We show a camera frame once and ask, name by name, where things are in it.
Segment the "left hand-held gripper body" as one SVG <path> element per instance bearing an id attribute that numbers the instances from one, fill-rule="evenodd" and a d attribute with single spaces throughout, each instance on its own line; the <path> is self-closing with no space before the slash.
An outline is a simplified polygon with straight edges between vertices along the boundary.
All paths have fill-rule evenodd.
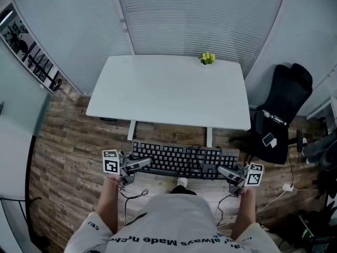
<path id="1" fill-rule="evenodd" d="M 135 159 L 132 153 L 123 151 L 103 150 L 102 151 L 103 172 L 107 174 L 118 174 L 122 178 L 122 186 L 128 186 L 134 182 L 135 170 L 132 167 Z"/>

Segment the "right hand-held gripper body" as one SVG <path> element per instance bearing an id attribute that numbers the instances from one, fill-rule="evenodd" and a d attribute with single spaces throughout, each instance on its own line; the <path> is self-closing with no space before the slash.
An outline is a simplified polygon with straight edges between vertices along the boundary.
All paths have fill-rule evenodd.
<path id="1" fill-rule="evenodd" d="M 235 197 L 241 195 L 247 187 L 258 187 L 264 173 L 262 164 L 250 163 L 246 167 L 238 167 L 235 171 L 230 170 L 228 178 L 231 180 L 229 193 Z"/>

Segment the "person's left hand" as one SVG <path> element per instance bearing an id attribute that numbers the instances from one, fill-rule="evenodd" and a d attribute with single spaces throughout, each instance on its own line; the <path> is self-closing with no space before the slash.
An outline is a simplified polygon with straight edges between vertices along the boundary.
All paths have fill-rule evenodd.
<path id="1" fill-rule="evenodd" d="M 117 186 L 120 186 L 122 183 L 122 177 L 120 175 L 116 174 L 109 174 L 105 177 L 106 180 L 111 181 L 112 183 L 116 184 Z"/>

